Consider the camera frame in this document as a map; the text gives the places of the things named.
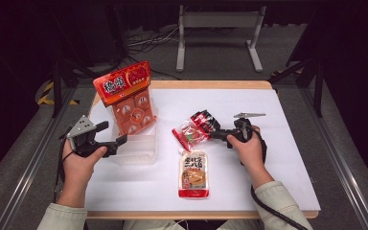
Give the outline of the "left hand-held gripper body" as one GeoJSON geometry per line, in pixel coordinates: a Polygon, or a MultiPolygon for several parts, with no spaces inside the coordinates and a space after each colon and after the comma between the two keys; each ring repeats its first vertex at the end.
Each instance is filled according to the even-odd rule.
{"type": "MultiPolygon", "coordinates": [[[[71,149],[81,157],[90,156],[95,150],[100,147],[106,147],[111,142],[100,143],[95,140],[96,125],[92,123],[85,115],[82,115],[80,119],[74,124],[74,126],[66,132],[65,137],[69,140],[71,149]]],[[[110,153],[106,151],[103,155],[108,157],[115,155],[116,153],[110,153]]]]}

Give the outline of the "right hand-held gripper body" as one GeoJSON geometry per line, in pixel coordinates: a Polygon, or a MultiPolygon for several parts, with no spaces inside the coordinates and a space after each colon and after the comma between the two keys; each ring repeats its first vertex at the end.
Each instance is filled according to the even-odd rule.
{"type": "Polygon", "coordinates": [[[241,112],[234,116],[234,128],[228,129],[227,133],[233,135],[239,141],[246,143],[248,142],[254,134],[257,135],[259,140],[261,141],[262,149],[266,149],[265,140],[262,138],[261,134],[254,128],[250,122],[251,117],[260,117],[264,116],[264,113],[247,113],[241,112]]]}

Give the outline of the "clear plastic container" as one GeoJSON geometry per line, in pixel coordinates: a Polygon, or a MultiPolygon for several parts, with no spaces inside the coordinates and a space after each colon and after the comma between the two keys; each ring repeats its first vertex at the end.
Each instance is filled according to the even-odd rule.
{"type": "Polygon", "coordinates": [[[153,101],[148,94],[141,94],[117,103],[112,107],[114,136],[127,136],[114,161],[121,166],[150,165],[156,158],[156,116],[153,101]]]}

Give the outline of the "small clear red-black packet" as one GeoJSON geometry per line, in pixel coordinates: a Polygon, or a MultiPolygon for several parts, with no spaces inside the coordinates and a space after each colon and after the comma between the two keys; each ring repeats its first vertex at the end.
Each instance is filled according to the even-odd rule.
{"type": "Polygon", "coordinates": [[[172,134],[181,146],[192,151],[197,144],[210,139],[210,133],[220,129],[218,120],[207,110],[198,111],[181,126],[172,130],[172,134]]]}

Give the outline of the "large orange snack bag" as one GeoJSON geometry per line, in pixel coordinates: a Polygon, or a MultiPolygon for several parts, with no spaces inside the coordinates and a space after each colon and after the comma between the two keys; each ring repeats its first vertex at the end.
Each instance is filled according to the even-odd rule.
{"type": "Polygon", "coordinates": [[[147,61],[96,78],[93,84],[120,135],[137,134],[155,122],[147,61]]]}

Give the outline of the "person's right hand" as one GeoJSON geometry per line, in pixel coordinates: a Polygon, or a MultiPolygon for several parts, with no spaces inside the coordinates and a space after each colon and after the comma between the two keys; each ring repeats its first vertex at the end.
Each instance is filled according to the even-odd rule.
{"type": "Polygon", "coordinates": [[[265,168],[263,162],[263,149],[261,141],[256,133],[252,138],[243,143],[233,135],[228,135],[227,140],[238,152],[241,162],[246,167],[252,181],[252,186],[258,188],[259,186],[272,180],[265,168]]]}

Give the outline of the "person's left hand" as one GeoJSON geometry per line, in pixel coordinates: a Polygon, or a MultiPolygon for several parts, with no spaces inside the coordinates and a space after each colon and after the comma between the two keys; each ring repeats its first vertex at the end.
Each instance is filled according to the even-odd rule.
{"type": "Polygon", "coordinates": [[[86,188],[94,166],[106,151],[106,147],[100,147],[84,158],[73,153],[69,141],[65,141],[62,153],[65,182],[57,204],[72,208],[84,207],[86,188]]]}

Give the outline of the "white table sheet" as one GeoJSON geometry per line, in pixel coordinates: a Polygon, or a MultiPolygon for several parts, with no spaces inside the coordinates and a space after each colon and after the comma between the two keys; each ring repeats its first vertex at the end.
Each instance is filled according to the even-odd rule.
{"type": "Polygon", "coordinates": [[[89,182],[85,207],[90,216],[122,219],[138,215],[201,219],[253,216],[250,179],[236,152],[220,140],[198,149],[208,156],[209,196],[178,195],[180,144],[172,130],[191,115],[207,109],[222,128],[233,127],[241,112],[264,113],[251,117],[267,144],[265,166],[281,181],[307,216],[320,210],[315,191],[276,93],[262,89],[154,89],[156,158],[150,165],[121,166],[113,156],[100,160],[89,182]]]}

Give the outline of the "black metal stand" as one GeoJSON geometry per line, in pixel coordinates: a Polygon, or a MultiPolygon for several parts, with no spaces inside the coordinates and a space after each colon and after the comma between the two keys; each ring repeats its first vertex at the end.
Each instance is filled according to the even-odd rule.
{"type": "Polygon", "coordinates": [[[294,72],[301,70],[301,74],[295,83],[299,88],[307,88],[314,81],[313,108],[318,117],[322,117],[322,89],[323,89],[323,66],[320,59],[309,58],[292,65],[286,70],[269,78],[271,84],[286,78],[294,72]]]}
{"type": "Polygon", "coordinates": [[[53,117],[56,118],[65,105],[65,100],[63,99],[61,92],[63,84],[65,84],[66,88],[76,88],[79,84],[79,79],[95,79],[99,75],[99,73],[94,72],[71,59],[65,57],[55,58],[52,76],[55,102],[53,117]]]}

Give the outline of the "yellow and black floor tape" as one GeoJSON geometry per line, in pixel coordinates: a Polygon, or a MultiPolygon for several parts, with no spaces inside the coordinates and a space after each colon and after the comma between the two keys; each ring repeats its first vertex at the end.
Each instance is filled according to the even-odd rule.
{"type": "Polygon", "coordinates": [[[41,96],[36,100],[37,104],[48,104],[48,105],[54,105],[55,101],[50,100],[48,98],[49,93],[54,88],[54,83],[52,81],[48,81],[47,84],[44,86],[41,96]]]}

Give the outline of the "white and red pouch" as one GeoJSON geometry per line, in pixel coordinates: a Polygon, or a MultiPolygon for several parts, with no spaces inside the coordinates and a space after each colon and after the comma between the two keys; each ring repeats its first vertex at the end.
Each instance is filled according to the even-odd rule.
{"type": "Polygon", "coordinates": [[[208,156],[201,150],[180,150],[178,195],[182,198],[209,196],[208,156]]]}

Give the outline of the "white metal stand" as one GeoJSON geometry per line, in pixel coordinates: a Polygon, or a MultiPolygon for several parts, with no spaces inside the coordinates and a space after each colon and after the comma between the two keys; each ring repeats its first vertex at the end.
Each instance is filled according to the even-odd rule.
{"type": "Polygon", "coordinates": [[[263,26],[266,6],[256,11],[186,11],[180,6],[178,17],[179,40],[176,71],[183,72],[185,64],[186,28],[252,28],[253,35],[245,42],[255,71],[261,73],[263,66],[256,50],[257,40],[263,26]]]}

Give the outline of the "aluminium floor rail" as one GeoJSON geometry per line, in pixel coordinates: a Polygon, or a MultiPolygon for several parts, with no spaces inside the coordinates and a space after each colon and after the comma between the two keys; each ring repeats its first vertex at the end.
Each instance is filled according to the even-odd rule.
{"type": "Polygon", "coordinates": [[[325,121],[317,115],[317,112],[313,106],[313,97],[310,91],[303,88],[300,90],[300,93],[327,147],[329,158],[336,170],[342,187],[354,208],[361,227],[363,230],[368,230],[368,204],[365,200],[365,197],[358,187],[357,181],[349,169],[345,159],[337,150],[325,121]]]}
{"type": "Polygon", "coordinates": [[[9,202],[7,203],[1,217],[0,217],[0,230],[8,230],[13,222],[13,219],[18,212],[20,205],[22,204],[27,192],[29,191],[35,175],[41,165],[41,162],[47,152],[49,141],[52,138],[58,123],[64,114],[66,108],[65,104],[69,104],[75,94],[75,88],[66,88],[63,90],[64,94],[60,95],[61,106],[55,107],[56,116],[49,120],[48,125],[45,127],[43,135],[34,151],[34,154],[29,161],[25,171],[22,173],[20,179],[17,182],[16,188],[11,195],[9,202]]]}

